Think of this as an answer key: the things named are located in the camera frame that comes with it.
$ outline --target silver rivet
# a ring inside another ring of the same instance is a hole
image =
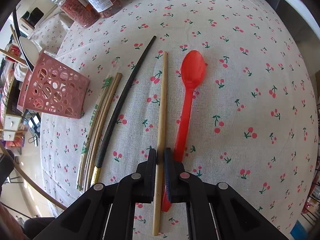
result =
[[[221,189],[227,189],[228,188],[228,184],[225,183],[225,182],[220,182],[218,184],[218,187],[221,188]]]
[[[187,172],[182,172],[182,173],[180,173],[180,177],[182,179],[188,179],[190,177],[190,174]]]
[[[140,173],[133,173],[132,175],[131,175],[131,178],[133,178],[133,179],[140,179],[141,178],[141,174]]]
[[[97,183],[93,186],[94,190],[102,190],[103,189],[103,185],[101,183]]]

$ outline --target floor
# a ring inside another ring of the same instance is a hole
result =
[[[40,142],[36,147],[34,143],[28,143],[28,139],[31,138],[31,132],[28,131],[25,135],[25,144],[22,148],[22,154],[19,157],[20,167],[22,170],[42,189],[44,188],[41,172],[41,157],[40,157]],[[26,200],[26,204],[31,214],[38,215],[40,217],[52,217],[51,210],[48,205],[48,200],[40,195],[35,189],[33,189],[26,182],[22,187],[23,195]]]

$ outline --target spoon handle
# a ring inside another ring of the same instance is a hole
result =
[[[187,141],[193,91],[194,89],[186,89],[184,96],[180,125],[173,152],[173,159],[177,162],[182,162],[184,147]]]

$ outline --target cherry print tablecloth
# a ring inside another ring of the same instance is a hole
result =
[[[180,66],[196,49],[206,61],[206,73],[193,96],[186,170],[205,182],[227,182],[289,233],[314,174],[317,115],[302,56],[277,14],[265,0],[123,3],[119,13],[88,29],[74,23],[58,52],[58,60],[91,82],[80,120],[43,115],[45,190],[66,206],[81,195],[76,190],[79,156],[103,80],[123,73],[107,125],[132,69],[156,35],[121,109],[100,181],[118,182],[156,147],[164,50],[169,53],[166,146],[174,147],[184,95]],[[153,238],[152,211],[152,204],[137,203],[134,239]],[[172,205],[162,214],[158,238],[187,239],[187,234],[185,206]]]

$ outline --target drawer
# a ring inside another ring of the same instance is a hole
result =
[[[4,117],[4,130],[11,130],[11,131],[18,130],[20,120],[21,120],[21,117],[19,116],[6,114]]]
[[[13,141],[15,134],[16,134],[15,131],[3,131],[3,140],[4,141]]]

